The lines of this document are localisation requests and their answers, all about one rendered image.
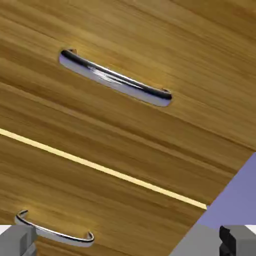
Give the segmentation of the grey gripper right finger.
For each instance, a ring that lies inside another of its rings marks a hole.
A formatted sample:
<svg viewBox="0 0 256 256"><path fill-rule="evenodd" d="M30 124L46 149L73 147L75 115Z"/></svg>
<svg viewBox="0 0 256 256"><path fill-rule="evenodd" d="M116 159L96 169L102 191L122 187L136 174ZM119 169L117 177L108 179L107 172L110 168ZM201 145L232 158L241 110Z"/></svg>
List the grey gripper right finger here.
<svg viewBox="0 0 256 256"><path fill-rule="evenodd" d="M256 256L256 234L245 225L221 225L219 256Z"/></svg>

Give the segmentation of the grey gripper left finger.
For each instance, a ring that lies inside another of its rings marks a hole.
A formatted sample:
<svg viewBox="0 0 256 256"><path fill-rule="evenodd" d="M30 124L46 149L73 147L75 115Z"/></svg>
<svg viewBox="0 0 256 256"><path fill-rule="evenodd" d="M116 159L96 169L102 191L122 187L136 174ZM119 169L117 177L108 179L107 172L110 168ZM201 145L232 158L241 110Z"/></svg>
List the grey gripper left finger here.
<svg viewBox="0 0 256 256"><path fill-rule="evenodd" d="M0 256L37 256L36 240L34 227L0 224Z"/></svg>

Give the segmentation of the wooden drawer front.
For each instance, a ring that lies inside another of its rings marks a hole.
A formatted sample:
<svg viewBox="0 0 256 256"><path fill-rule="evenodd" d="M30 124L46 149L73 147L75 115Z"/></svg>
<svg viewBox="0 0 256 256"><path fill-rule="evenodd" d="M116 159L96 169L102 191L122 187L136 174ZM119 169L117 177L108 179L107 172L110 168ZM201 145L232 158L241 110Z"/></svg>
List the wooden drawer front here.
<svg viewBox="0 0 256 256"><path fill-rule="evenodd" d="M0 135L0 223L21 210L87 248L40 238L39 256L169 256L202 215L194 205Z"/></svg>
<svg viewBox="0 0 256 256"><path fill-rule="evenodd" d="M172 102L76 74L63 48ZM0 125L209 204L256 152L256 0L0 0Z"/></svg>

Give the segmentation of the light wooden cabinet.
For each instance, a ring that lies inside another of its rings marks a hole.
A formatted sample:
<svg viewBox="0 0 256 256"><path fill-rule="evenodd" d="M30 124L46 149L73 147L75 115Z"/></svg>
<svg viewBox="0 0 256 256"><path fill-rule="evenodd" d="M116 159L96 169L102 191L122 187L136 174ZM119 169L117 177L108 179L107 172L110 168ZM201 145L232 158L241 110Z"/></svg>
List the light wooden cabinet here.
<svg viewBox="0 0 256 256"><path fill-rule="evenodd" d="M74 49L74 48L66 47L66 48L62 48L61 50L72 50L72 51L76 52L77 55L79 55L79 54L77 53L77 50ZM61 50L59 51L58 56L57 56L57 61L58 61L58 63L59 63L59 56L60 56ZM203 213L205 212L205 210L207 210L207 209L209 208L210 204L213 202L213 201L212 201L211 203L202 203L202 202L199 202L199 201L197 201L197 200L195 200L195 199L186 197L186 196L184 196L184 195L181 195L181 194L179 194L179 193L173 192L173 191L171 191L171 190L164 189L164 188L161 188L161 187L159 187L159 186L153 185L153 184L151 184L151 183L149 183L149 182L147 182L147 181L143 181L143 180L140 180L140 179L138 179L138 178L136 178L136 177L129 176L129 175L125 174L125 173L116 171L116 170L111 169L111 168L109 168L109 167L107 167L107 166L98 164L98 163L96 163L96 162L90 161L90 160L85 159L85 158L82 158L82 157L80 157L80 156L77 156L77 155L71 154L71 153L69 153L69 152L60 150L60 149L58 149L58 148L52 147L52 146L47 145L47 144L45 144L45 143L42 143L42 142L39 142L39 141L30 139L30 138L25 137L25 136L22 136L22 135L20 135L20 134L17 134L17 133L15 133L15 132L12 132L12 131L10 131L10 130L7 130L7 129L3 128L1 125L0 125L0 136L4 136L4 137L7 137L7 138L16 140L16 141L18 141L18 142L21 142L21 143L30 145L30 146L32 146L32 147L35 147L35 148L44 150L44 151L49 152L49 153L51 153L51 154L55 154L55 155L58 155L58 156L60 156L60 157L70 159L70 160L72 160L72 161L74 161L74 162L83 164L83 165L85 165L85 166L88 166L88 167L90 167L90 168L96 169L96 170L101 171L101 172L103 172L103 173L109 174L109 175L114 176L114 177L116 177L116 178L118 178L118 179L121 179L121 180L124 180L124 181L128 181L128 182L130 182L130 183L132 183L132 184L139 185L139 186L144 187L144 188L146 188L146 189L152 190L152 191L154 191L154 192L156 192L156 193L159 193L159 194L162 194L162 195L171 197L171 198L173 198L173 199L176 199L176 200L185 202L185 203L187 203L187 204L193 205L193 206L195 206L195 207L197 207L197 208L202 209L202 210L203 210Z"/></svg>

